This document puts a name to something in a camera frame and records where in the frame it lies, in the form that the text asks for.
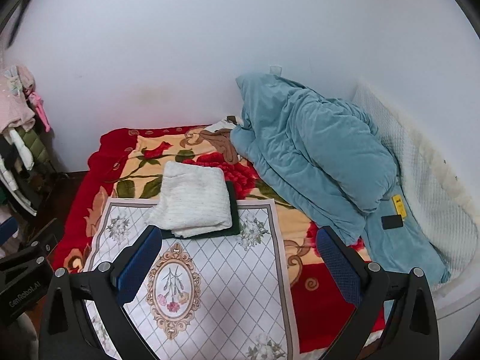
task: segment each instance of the oval floral frame print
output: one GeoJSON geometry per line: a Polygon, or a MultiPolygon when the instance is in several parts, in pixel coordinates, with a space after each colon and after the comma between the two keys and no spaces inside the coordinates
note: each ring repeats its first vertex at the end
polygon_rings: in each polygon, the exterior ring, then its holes
{"type": "Polygon", "coordinates": [[[167,338],[183,332],[200,307],[200,275],[179,243],[155,263],[148,274],[147,303],[167,338]]]}

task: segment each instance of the folded white cloth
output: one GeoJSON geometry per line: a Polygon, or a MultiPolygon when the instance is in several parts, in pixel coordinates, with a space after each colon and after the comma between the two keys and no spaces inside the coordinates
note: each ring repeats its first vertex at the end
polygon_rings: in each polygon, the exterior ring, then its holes
{"type": "Polygon", "coordinates": [[[147,222],[181,237],[231,227],[229,192],[223,171],[167,162],[160,198],[147,222]]]}
{"type": "Polygon", "coordinates": [[[210,126],[207,126],[204,128],[204,130],[207,130],[209,132],[215,132],[215,131],[218,131],[222,128],[228,128],[230,130],[233,130],[237,125],[232,123],[232,122],[229,122],[227,120],[227,118],[225,119],[222,119],[220,120],[219,122],[215,123],[215,124],[212,124],[210,126]]]}

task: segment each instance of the teal comforter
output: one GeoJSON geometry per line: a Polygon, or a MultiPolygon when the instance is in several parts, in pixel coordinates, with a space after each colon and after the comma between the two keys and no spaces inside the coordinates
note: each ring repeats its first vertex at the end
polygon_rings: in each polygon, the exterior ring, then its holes
{"type": "Polygon", "coordinates": [[[417,266],[431,285],[448,279],[405,201],[397,163],[370,115],[279,76],[248,74],[237,84],[244,124],[232,131],[231,141],[283,199],[318,226],[331,226],[347,245],[361,236],[386,270],[417,266]],[[396,214],[395,194],[408,215],[403,227],[383,230],[381,216],[396,214]]]}

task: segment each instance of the wooden floor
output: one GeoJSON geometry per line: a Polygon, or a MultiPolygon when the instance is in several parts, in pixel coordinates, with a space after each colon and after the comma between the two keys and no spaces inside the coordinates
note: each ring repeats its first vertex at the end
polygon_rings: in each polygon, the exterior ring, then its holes
{"type": "MultiPolygon", "coordinates": [[[[57,218],[62,223],[65,223],[70,211],[70,206],[74,201],[78,187],[85,177],[85,174],[86,172],[74,172],[60,174],[57,177],[52,192],[38,209],[37,216],[33,221],[33,227],[31,226],[29,230],[29,238],[32,238],[53,218],[57,218]]],[[[32,310],[27,312],[37,330],[37,333],[40,329],[44,300],[45,299],[40,300],[32,310]]]]}

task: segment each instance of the pink flower print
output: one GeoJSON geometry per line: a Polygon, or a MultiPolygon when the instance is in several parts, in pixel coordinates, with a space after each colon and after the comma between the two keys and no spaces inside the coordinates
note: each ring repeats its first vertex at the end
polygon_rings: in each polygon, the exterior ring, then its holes
{"type": "Polygon", "coordinates": [[[177,302],[170,302],[166,305],[166,308],[169,309],[169,312],[178,312],[180,305],[177,302]]]}
{"type": "Polygon", "coordinates": [[[162,294],[157,295],[157,301],[160,306],[166,306],[167,298],[165,298],[162,294]]]}

